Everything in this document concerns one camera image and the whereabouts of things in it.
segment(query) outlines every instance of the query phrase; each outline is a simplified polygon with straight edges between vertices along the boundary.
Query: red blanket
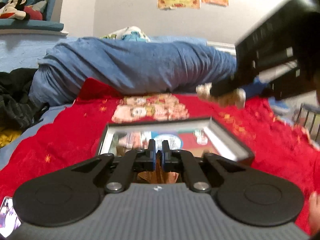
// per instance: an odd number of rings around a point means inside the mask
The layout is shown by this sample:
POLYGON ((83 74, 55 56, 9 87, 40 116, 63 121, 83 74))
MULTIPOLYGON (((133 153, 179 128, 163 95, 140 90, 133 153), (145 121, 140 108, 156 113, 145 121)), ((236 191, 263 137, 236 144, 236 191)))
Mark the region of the red blanket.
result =
MULTIPOLYGON (((113 88, 87 79, 71 108, 18 145, 9 164, 0 171, 0 199, 12 196, 29 179, 93 157, 106 123, 126 121, 119 116, 127 116, 123 111, 132 102, 124 102, 122 98, 113 88), (120 103, 126 107, 116 110, 120 103)), ((135 106, 140 104, 139 100, 134 100, 135 106)), ((310 146, 301 128, 291 128, 279 122, 267 101, 260 98, 246 102, 243 110, 235 107, 221 109, 184 95, 174 95, 167 103, 173 106, 169 113, 163 114, 156 107, 147 109, 144 118, 137 118, 137 113, 130 115, 134 119, 130 121, 214 117, 253 150, 253 168, 288 179, 299 186, 306 201, 296 224, 309 233, 307 199, 312 191, 320 189, 320 165, 318 151, 310 146)))

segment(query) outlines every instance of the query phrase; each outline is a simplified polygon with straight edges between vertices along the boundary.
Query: ribbed gray surface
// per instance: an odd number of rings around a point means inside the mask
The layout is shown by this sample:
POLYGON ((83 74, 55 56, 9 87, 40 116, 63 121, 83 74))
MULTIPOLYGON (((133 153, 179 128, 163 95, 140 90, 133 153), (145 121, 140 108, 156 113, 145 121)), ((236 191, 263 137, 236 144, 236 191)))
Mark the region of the ribbed gray surface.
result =
POLYGON ((40 228, 21 225, 9 240, 304 240, 308 236, 289 223, 256 228, 222 213, 207 194, 188 190, 184 183, 131 184, 107 195, 87 218, 69 226, 40 228))

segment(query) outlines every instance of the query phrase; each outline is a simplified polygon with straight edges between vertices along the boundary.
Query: phone screen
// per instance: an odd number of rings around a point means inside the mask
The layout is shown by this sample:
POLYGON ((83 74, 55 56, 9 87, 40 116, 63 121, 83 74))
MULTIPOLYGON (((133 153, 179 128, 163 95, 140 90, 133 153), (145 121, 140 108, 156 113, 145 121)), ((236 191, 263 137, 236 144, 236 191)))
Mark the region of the phone screen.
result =
POLYGON ((0 208, 0 234, 7 237, 20 225, 21 222, 13 209, 12 198, 4 197, 0 208))

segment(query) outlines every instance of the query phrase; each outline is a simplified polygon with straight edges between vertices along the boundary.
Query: yellow cloth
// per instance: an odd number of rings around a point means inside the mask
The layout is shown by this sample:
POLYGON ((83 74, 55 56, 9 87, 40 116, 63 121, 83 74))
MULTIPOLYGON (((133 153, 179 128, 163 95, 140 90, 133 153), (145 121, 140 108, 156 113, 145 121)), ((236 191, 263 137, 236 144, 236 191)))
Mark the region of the yellow cloth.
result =
POLYGON ((8 145, 21 135, 20 130, 6 129, 5 127, 0 127, 0 148, 8 145))

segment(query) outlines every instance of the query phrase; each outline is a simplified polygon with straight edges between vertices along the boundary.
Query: black circular disc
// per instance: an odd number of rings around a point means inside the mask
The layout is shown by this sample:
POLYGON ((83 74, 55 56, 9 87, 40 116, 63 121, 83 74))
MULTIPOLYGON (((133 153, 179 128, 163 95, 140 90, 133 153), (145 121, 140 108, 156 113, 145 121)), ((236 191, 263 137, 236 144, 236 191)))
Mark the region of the black circular disc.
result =
POLYGON ((39 177, 16 190, 13 205, 19 219, 43 227, 63 226, 85 218, 98 207, 99 191, 85 174, 69 172, 59 177, 39 177))
POLYGON ((252 226, 271 227, 294 221, 304 199, 293 183, 268 174, 233 173, 217 192, 217 202, 230 217, 252 226))

